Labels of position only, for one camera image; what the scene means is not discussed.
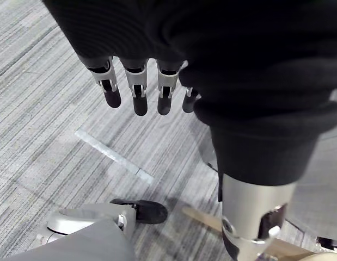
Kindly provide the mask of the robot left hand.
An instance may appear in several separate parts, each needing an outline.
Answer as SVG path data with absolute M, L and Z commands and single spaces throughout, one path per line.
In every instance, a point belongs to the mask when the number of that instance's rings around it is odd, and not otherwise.
M 280 229 L 320 135 L 337 126 L 337 1 L 45 1 L 86 67 L 155 58 L 200 98 L 233 260 Z

